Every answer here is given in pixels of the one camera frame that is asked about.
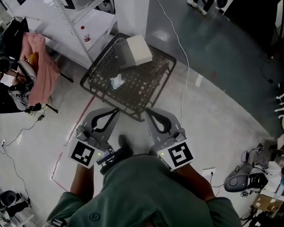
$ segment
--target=floor marking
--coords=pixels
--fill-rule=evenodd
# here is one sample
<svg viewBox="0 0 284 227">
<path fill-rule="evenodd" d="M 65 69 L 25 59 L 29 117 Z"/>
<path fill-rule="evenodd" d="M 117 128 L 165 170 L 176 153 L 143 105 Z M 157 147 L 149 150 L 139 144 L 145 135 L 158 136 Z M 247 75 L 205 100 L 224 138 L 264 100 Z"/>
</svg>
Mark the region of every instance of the floor marking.
<svg viewBox="0 0 284 227">
<path fill-rule="evenodd" d="M 203 79 L 203 76 L 202 76 L 201 74 L 199 74 L 197 80 L 195 81 L 195 85 L 196 85 L 197 87 L 200 86 L 202 79 Z"/>
<path fill-rule="evenodd" d="M 91 100 L 89 101 L 89 103 L 86 105 L 86 107 L 85 107 L 85 109 L 83 110 L 83 112 L 82 112 L 80 118 L 78 119 L 78 121 L 77 121 L 75 127 L 72 129 L 71 134 L 70 134 L 70 136 L 69 136 L 69 138 L 68 138 L 66 144 L 63 145 L 63 146 L 66 146 L 66 145 L 68 144 L 68 142 L 70 141 L 70 139 L 71 139 L 71 137 L 72 137 L 72 134 L 75 132 L 75 129 L 76 129 L 76 127 L 78 126 L 79 122 L 81 121 L 83 115 L 86 113 L 87 109 L 89 108 L 89 106 L 91 105 L 91 103 L 94 101 L 94 98 L 95 98 L 95 97 L 93 96 L 93 97 L 91 98 Z M 51 179 L 52 179 L 59 187 L 61 187 L 61 188 L 62 188 L 63 190 L 65 190 L 66 192 L 68 192 L 64 187 L 61 186 L 60 183 L 58 183 L 58 182 L 57 182 L 56 180 L 54 180 L 54 178 L 53 178 L 54 175 L 55 175 L 55 173 L 56 173 L 56 169 L 57 169 L 58 163 L 59 163 L 59 161 L 60 161 L 62 155 L 63 155 L 63 152 L 61 152 L 60 155 L 59 155 L 59 158 L 58 158 L 58 160 L 57 160 L 57 162 L 56 162 L 56 165 L 55 165 L 55 168 L 54 168 L 54 170 L 53 170 L 53 174 L 52 174 Z"/>
<path fill-rule="evenodd" d="M 71 134 L 70 134 L 70 136 L 69 136 L 69 138 L 68 138 L 66 144 L 64 144 L 63 146 L 67 146 L 68 142 L 70 142 L 70 139 L 71 139 L 71 137 L 72 137 L 72 134 L 75 132 L 75 129 L 77 128 L 77 126 L 78 126 L 79 122 L 81 121 L 83 115 L 86 113 L 87 109 L 89 108 L 89 106 L 91 105 L 91 103 L 94 101 L 94 98 L 95 98 L 95 96 L 93 96 L 93 97 L 91 98 L 91 100 L 89 101 L 89 103 L 86 105 L 86 107 L 85 107 L 85 109 L 83 110 L 83 113 L 81 114 L 79 120 L 77 121 L 76 125 L 75 125 L 74 128 L 72 129 Z"/>
</svg>

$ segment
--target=power outlet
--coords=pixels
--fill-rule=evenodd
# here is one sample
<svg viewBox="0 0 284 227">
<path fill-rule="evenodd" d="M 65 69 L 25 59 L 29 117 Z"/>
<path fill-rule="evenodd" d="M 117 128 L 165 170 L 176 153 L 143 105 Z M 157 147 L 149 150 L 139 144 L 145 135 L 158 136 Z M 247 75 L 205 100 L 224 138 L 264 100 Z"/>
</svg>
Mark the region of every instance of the power outlet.
<svg viewBox="0 0 284 227">
<path fill-rule="evenodd" d="M 2 143 L 1 143 L 1 146 L 4 147 L 4 146 L 5 146 L 5 143 L 6 143 L 6 140 L 3 139 Z"/>
<path fill-rule="evenodd" d="M 215 167 L 213 167 L 213 168 L 208 168 L 208 169 L 203 169 L 202 176 L 206 178 L 206 177 L 208 177 L 208 176 L 211 176 L 212 173 L 213 173 L 213 175 L 215 175 L 216 172 L 217 172 L 217 170 L 216 170 Z"/>
</svg>

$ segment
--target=logo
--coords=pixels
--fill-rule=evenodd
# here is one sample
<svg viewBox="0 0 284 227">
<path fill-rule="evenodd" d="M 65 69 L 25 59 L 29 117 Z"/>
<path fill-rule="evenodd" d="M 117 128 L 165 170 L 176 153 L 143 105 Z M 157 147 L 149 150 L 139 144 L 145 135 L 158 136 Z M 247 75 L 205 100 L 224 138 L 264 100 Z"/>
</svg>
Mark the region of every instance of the logo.
<svg viewBox="0 0 284 227">
<path fill-rule="evenodd" d="M 89 219 L 91 221 L 99 221 L 101 218 L 101 216 L 97 213 L 92 213 L 90 216 L 89 216 Z"/>
<path fill-rule="evenodd" d="M 194 159 L 185 142 L 169 149 L 170 157 L 175 164 L 175 167 L 185 164 Z"/>
</svg>

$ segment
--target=white cable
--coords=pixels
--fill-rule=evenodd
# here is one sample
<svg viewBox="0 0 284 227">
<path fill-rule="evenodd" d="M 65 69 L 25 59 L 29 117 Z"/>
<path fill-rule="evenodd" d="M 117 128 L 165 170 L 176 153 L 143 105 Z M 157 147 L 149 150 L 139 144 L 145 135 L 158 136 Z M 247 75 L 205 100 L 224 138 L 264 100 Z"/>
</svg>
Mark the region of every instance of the white cable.
<svg viewBox="0 0 284 227">
<path fill-rule="evenodd" d="M 169 17 L 167 16 L 167 14 L 165 13 L 164 8 L 162 7 L 162 5 L 161 5 L 161 3 L 159 2 L 159 0 L 156 0 L 156 1 L 160 4 L 160 6 L 161 6 L 161 8 L 162 8 L 162 10 L 163 10 L 163 13 L 165 14 L 165 16 L 166 16 L 166 17 L 169 19 L 169 21 L 171 22 L 172 29 L 174 30 L 174 33 L 175 33 L 175 35 L 176 35 L 176 37 L 177 37 L 177 39 L 178 39 L 178 43 L 179 43 L 179 45 L 180 45 L 180 47 L 181 47 L 183 53 L 184 53 L 185 56 L 186 56 L 186 60 L 187 60 L 187 64 L 188 64 L 188 71 L 187 71 L 187 77 L 186 77 L 186 86 L 185 86 L 185 91 L 184 91 L 184 93 L 183 93 L 183 95 L 182 95 L 182 104 L 181 104 L 181 125 L 182 125 L 182 112 L 183 112 L 184 97 L 185 97 L 185 93 L 186 93 L 186 90 L 187 90 L 188 75 L 189 75 L 189 71 L 190 71 L 189 61 L 188 61 L 188 57 L 187 57 L 187 55 L 186 55 L 186 53 L 185 53 L 185 51 L 184 51 L 184 49 L 183 49 L 181 43 L 180 43 L 179 37 L 178 37 L 178 35 L 177 35 L 176 31 L 175 31 L 175 28 L 174 28 L 174 25 L 173 25 L 172 21 L 170 20 L 170 18 L 169 18 Z"/>
</svg>

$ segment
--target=green shirt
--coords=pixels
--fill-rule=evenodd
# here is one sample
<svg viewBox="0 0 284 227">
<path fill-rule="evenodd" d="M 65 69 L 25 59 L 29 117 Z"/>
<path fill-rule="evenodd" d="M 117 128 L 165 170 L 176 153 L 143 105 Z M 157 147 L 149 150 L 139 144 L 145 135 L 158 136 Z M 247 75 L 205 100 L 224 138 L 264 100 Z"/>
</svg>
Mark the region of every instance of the green shirt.
<svg viewBox="0 0 284 227">
<path fill-rule="evenodd" d="M 204 202 L 173 180 L 157 158 L 136 156 L 112 167 L 99 195 L 84 204 L 70 192 L 62 194 L 51 219 L 68 219 L 68 227 L 240 227 L 227 198 Z"/>
</svg>

